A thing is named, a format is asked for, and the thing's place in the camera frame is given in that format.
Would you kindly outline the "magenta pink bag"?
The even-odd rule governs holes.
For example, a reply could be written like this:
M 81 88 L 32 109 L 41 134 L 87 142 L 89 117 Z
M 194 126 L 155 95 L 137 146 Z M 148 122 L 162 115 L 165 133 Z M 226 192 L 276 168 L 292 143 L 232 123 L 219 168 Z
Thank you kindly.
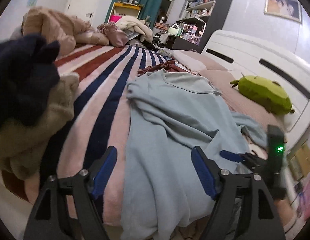
M 110 19 L 109 19 L 109 22 L 114 22 L 114 23 L 116 23 L 116 22 L 118 22 L 121 18 L 122 18 L 122 16 L 120 16 L 120 15 L 111 15 L 111 16 L 110 16 Z

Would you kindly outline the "striped fleece blanket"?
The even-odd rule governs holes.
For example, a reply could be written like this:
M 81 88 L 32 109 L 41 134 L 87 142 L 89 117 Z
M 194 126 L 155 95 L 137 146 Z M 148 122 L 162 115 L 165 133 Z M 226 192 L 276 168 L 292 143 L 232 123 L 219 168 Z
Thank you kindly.
M 126 83 L 140 70 L 172 61 L 169 54 L 135 46 L 83 46 L 58 59 L 60 74 L 79 76 L 73 119 L 50 138 L 41 166 L 33 175 L 19 179 L 0 171 L 1 184 L 22 200 L 34 203 L 43 179 L 53 173 L 59 178 L 71 177 L 113 145 L 118 149 L 118 161 L 98 210 L 107 225 L 119 226 L 130 124 Z

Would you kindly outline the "light blue sweatshirt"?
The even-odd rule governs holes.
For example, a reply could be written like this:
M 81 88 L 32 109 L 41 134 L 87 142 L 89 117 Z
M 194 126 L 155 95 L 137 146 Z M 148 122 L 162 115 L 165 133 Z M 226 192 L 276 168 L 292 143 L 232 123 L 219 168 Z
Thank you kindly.
M 248 153 L 249 141 L 266 148 L 265 130 L 251 117 L 232 112 L 204 77 L 159 70 L 127 83 L 131 125 L 126 144 L 122 239 L 169 239 L 211 214 L 191 161 L 199 146 L 220 168 L 247 168 L 220 156 Z

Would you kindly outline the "pink satin bag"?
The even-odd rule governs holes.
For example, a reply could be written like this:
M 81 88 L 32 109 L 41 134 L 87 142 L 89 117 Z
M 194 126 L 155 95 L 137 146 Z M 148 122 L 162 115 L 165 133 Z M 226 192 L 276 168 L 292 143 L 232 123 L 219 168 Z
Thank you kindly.
M 103 23 L 97 30 L 103 33 L 114 47 L 124 47 L 128 42 L 128 36 L 117 28 L 115 22 Z

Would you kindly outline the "yellow shelf unit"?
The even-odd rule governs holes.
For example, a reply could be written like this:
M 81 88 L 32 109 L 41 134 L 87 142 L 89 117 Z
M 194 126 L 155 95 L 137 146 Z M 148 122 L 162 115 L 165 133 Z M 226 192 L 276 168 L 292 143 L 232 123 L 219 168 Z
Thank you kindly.
M 122 17 L 132 16 L 132 17 L 138 18 L 142 8 L 143 7 L 140 5 L 130 5 L 126 3 L 115 2 L 113 3 L 111 13 L 108 17 L 107 23 L 109 23 L 109 19 L 111 15 L 120 15 Z

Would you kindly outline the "pink far pillow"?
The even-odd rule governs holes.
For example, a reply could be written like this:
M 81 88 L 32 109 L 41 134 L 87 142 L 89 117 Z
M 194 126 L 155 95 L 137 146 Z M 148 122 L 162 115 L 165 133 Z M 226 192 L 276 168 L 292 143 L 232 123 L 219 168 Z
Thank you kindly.
M 192 72 L 202 70 L 222 70 L 227 71 L 222 65 L 203 54 L 191 50 L 171 50 L 170 54 L 182 65 Z

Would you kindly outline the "black bookshelf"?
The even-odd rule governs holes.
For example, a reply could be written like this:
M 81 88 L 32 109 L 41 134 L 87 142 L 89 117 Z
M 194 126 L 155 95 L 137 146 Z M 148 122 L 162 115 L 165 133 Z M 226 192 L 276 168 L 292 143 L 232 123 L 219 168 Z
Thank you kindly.
M 172 49 L 201 53 L 213 32 L 221 30 L 232 0 L 186 0 L 182 16 L 176 20 L 180 29 Z

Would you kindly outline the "dark navy garment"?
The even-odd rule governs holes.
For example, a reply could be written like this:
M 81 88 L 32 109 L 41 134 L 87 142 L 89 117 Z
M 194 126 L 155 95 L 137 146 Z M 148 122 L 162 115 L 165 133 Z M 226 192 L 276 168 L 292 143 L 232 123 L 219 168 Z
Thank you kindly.
M 59 51 L 58 41 L 40 34 L 0 42 L 0 128 L 9 120 L 37 123 L 60 80 L 54 64 Z

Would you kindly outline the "white bed headboard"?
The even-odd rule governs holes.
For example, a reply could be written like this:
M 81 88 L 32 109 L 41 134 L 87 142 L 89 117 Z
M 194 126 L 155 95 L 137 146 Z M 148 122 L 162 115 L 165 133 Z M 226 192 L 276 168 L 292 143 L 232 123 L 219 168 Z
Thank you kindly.
M 202 54 L 240 75 L 254 75 L 279 83 L 294 113 L 280 116 L 288 132 L 310 126 L 310 64 L 272 42 L 232 31 L 215 31 Z

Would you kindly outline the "green avocado plush toy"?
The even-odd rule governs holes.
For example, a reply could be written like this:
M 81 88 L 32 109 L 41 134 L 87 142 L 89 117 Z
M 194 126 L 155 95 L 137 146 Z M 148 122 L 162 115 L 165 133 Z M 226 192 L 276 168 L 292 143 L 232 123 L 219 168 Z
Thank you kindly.
M 263 106 L 274 115 L 294 114 L 292 102 L 284 88 L 276 81 L 261 76 L 247 75 L 230 81 L 240 94 Z

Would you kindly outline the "framed wall photo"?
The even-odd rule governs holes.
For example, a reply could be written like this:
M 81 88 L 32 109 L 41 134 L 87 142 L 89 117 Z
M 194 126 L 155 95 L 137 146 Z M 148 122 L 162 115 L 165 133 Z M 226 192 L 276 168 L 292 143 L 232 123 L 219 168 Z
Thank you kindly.
M 266 0 L 264 14 L 302 23 L 302 6 L 297 0 Z

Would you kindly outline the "pink ribbed near pillow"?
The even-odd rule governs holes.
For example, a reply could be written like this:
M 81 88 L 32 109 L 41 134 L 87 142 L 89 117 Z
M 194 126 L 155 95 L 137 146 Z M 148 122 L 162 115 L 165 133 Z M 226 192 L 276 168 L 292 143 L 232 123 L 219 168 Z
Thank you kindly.
M 207 78 L 214 87 L 222 92 L 222 97 L 231 111 L 250 116 L 265 130 L 267 130 L 267 125 L 273 125 L 284 131 L 283 124 L 273 114 L 267 112 L 263 106 L 240 94 L 236 88 L 231 87 L 230 82 L 235 78 L 229 71 L 202 70 L 199 75 Z

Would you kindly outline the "beige fleece garment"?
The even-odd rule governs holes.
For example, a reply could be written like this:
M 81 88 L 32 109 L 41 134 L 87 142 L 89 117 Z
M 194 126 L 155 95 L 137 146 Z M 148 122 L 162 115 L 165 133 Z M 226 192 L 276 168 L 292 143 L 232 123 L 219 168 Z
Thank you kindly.
M 13 173 L 21 180 L 39 170 L 50 138 L 75 116 L 73 104 L 79 83 L 77 73 L 62 75 L 50 92 L 43 115 L 34 126 L 9 121 L 0 129 L 0 170 Z

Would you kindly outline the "tan pink crumpled duvet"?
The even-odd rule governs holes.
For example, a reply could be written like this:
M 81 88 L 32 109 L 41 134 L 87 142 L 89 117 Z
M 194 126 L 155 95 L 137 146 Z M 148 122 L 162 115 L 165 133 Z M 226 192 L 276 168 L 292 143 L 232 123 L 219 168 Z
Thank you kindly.
M 105 34 L 91 23 L 46 7 L 31 8 L 23 18 L 22 34 L 40 33 L 48 43 L 58 41 L 60 56 L 70 54 L 77 44 L 109 45 Z

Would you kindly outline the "maroon red garment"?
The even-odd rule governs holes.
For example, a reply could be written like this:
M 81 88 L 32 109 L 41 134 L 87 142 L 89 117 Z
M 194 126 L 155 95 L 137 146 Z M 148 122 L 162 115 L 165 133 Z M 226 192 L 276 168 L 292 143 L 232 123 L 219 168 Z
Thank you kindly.
M 192 72 L 188 69 L 181 68 L 175 64 L 175 60 L 169 60 L 164 63 L 157 64 L 155 66 L 148 66 L 144 69 L 138 70 L 137 76 L 142 76 L 146 73 L 155 73 L 159 70 L 165 70 L 170 73 L 190 73 Z

